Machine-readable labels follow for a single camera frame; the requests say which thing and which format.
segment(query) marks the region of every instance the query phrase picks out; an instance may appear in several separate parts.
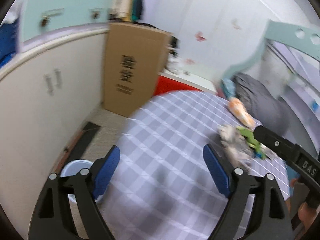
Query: bucket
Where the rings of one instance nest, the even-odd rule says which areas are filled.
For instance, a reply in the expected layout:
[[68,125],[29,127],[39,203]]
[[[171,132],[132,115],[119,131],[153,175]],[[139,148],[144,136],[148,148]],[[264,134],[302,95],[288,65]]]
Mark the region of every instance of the bucket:
[[[74,160],[69,162],[61,171],[60,177],[67,177],[76,175],[82,169],[90,169],[93,162],[88,160]],[[68,194],[69,200],[73,203],[77,203],[75,195]],[[98,203],[103,196],[99,196],[95,202]]]

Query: orange and white plush toy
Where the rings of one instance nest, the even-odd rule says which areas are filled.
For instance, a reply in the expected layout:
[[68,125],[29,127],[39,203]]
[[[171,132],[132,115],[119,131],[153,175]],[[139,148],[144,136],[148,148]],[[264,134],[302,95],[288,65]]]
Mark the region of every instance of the orange and white plush toy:
[[254,120],[244,108],[244,105],[238,98],[229,99],[229,111],[245,126],[253,129]]

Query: blue gripper pad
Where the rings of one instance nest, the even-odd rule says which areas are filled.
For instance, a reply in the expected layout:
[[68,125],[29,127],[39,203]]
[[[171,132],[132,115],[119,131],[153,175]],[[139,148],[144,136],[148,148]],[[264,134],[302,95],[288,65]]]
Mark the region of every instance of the blue gripper pad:
[[109,153],[109,157],[107,158],[106,162],[104,163],[94,180],[95,187],[92,192],[94,199],[97,199],[100,195],[103,195],[105,193],[119,161],[120,149],[119,147],[114,147],[112,152]]
[[203,159],[219,192],[228,198],[231,194],[229,177],[207,145],[203,148]]

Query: drawer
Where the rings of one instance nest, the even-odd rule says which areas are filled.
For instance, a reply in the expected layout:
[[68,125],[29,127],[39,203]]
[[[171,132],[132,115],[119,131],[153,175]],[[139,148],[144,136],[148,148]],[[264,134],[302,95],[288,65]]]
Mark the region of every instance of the drawer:
[[111,0],[25,0],[19,40],[70,26],[106,23],[110,6]]

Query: cardboard box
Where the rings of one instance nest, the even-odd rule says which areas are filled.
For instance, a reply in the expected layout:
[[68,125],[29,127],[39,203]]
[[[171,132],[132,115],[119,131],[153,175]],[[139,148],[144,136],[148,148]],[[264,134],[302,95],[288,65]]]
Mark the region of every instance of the cardboard box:
[[153,95],[168,58],[170,33],[112,23],[106,46],[104,108],[129,117]]

